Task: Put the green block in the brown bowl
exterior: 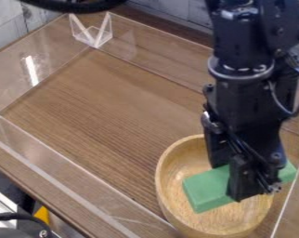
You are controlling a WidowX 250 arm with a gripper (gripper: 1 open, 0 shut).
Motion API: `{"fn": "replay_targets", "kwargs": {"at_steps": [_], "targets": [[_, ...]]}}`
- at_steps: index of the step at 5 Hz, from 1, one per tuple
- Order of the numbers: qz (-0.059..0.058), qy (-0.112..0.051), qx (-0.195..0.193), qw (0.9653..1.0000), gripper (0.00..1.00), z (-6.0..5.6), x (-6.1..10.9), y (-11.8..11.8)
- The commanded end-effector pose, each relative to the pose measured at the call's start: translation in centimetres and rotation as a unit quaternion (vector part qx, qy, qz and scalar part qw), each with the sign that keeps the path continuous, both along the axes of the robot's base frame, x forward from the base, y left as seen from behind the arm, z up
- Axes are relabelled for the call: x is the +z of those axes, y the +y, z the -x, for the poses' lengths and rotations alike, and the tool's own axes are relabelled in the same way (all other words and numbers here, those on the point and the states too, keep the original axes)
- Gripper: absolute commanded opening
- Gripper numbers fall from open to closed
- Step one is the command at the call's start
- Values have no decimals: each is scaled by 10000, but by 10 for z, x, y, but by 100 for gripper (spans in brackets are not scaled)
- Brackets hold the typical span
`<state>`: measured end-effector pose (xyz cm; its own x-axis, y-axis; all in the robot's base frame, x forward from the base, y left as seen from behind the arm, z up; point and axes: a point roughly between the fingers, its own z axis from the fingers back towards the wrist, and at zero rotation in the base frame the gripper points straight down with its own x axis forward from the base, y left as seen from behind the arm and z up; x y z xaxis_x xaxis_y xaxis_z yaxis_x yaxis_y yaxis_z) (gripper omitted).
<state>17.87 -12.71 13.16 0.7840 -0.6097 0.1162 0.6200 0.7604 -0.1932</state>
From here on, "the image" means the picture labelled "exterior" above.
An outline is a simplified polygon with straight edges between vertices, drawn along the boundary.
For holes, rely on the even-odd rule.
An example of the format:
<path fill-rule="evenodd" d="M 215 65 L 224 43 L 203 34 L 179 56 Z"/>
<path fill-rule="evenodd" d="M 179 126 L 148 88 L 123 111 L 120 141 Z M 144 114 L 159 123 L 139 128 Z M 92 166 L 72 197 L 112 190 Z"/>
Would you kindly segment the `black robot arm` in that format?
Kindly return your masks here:
<path fill-rule="evenodd" d="M 214 30 L 202 116 L 211 166 L 228 167 L 227 195 L 282 189 L 284 122 L 299 115 L 299 0 L 206 0 Z"/>

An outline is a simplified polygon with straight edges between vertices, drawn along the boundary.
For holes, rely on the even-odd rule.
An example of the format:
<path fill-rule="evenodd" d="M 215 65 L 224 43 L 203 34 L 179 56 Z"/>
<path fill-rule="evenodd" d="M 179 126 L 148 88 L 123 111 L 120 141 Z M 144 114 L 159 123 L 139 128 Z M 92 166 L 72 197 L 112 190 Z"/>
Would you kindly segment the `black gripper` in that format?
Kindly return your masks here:
<path fill-rule="evenodd" d="M 299 60 L 279 60 L 271 77 L 254 81 L 219 79 L 207 86 L 202 116 L 210 164 L 230 163 L 227 195 L 242 202 L 282 190 L 282 170 L 289 164 L 279 130 L 298 116 L 294 104 Z"/>

